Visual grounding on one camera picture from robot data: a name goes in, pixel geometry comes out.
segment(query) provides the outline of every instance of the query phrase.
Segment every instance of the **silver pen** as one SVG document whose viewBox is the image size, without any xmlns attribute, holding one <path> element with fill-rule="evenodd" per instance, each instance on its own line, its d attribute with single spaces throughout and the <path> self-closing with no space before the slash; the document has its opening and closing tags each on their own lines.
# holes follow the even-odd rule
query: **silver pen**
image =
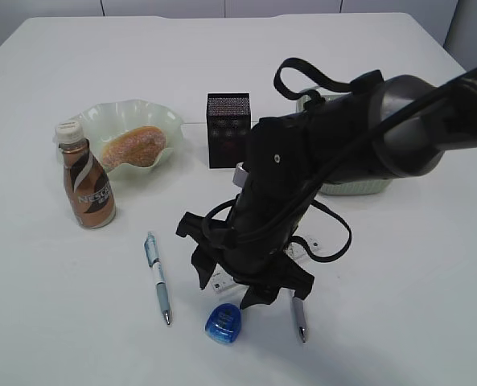
<svg viewBox="0 0 477 386">
<path fill-rule="evenodd" d="M 158 295 L 159 308 L 165 322 L 169 326 L 172 323 L 171 305 L 168 302 L 167 286 L 165 285 L 165 277 L 163 276 L 161 262 L 159 261 L 158 245 L 156 244 L 156 238 L 152 232 L 148 233 L 147 239 L 145 240 L 145 253 L 156 283 L 156 294 Z"/>
<path fill-rule="evenodd" d="M 295 295 L 292 297 L 292 310 L 294 311 L 295 326 L 297 327 L 299 338 L 305 343 L 308 329 L 306 327 L 306 317 L 304 316 L 304 301 L 296 298 Z"/>
</svg>

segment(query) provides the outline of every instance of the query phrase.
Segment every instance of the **white table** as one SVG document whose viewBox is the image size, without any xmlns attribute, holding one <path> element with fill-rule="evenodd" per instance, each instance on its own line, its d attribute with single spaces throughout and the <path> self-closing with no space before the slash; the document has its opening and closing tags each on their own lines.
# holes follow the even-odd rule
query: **white table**
<svg viewBox="0 0 477 386">
<path fill-rule="evenodd" d="M 250 92 L 254 120 L 290 113 L 272 87 L 289 56 L 338 80 L 380 68 L 441 84 L 462 72 L 404 14 L 37 18 L 0 48 L 0 385 L 477 385 L 477 150 L 381 195 L 326 199 L 354 240 L 336 263 L 304 265 L 316 276 L 306 345 L 286 291 L 243 313 L 232 347 L 203 333 L 220 301 L 198 290 L 195 243 L 175 228 L 185 211 L 238 192 L 231 171 L 207 168 L 206 93 Z M 310 85 L 286 75 L 292 88 Z M 148 180 L 114 183 L 117 218 L 85 231 L 64 197 L 53 127 L 129 98 L 179 112 L 186 151 Z M 314 211 L 301 227 L 328 252 L 346 237 Z M 171 328 L 146 265 L 148 229 Z"/>
</svg>

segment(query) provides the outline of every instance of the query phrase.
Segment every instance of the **glass bowl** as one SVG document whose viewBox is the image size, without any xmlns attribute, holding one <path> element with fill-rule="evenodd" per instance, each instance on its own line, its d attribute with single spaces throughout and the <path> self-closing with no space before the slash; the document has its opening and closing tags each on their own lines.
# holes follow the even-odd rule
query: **glass bowl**
<svg viewBox="0 0 477 386">
<path fill-rule="evenodd" d="M 99 162 L 105 144 L 128 131 L 142 126 L 156 126 L 163 131 L 167 146 L 158 154 L 152 166 L 140 167 L 122 163 L 108 172 L 109 179 L 127 179 L 147 175 L 165 162 L 183 142 L 181 131 L 183 120 L 178 114 L 165 106 L 139 99 L 101 103 L 69 120 L 81 123 L 84 135 L 90 141 L 90 149 Z M 63 162 L 59 150 L 57 155 Z"/>
</svg>

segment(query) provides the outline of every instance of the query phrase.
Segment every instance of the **coffee bottle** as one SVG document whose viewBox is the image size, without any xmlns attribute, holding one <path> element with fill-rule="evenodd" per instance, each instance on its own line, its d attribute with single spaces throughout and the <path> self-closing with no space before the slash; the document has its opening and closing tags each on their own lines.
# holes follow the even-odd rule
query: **coffee bottle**
<svg viewBox="0 0 477 386">
<path fill-rule="evenodd" d="M 77 121 L 56 126 L 64 160 L 64 190 L 81 227 L 100 228 L 115 216 L 115 199 L 107 174 L 93 157 Z"/>
</svg>

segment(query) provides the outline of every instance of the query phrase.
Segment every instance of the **bottle cap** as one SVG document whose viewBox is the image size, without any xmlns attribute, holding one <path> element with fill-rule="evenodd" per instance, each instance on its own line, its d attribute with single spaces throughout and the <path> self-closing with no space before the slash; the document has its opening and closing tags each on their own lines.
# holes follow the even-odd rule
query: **bottle cap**
<svg viewBox="0 0 477 386">
<path fill-rule="evenodd" d="M 78 121 L 67 121 L 56 126 L 56 141 L 72 144 L 84 138 L 83 127 Z"/>
</svg>

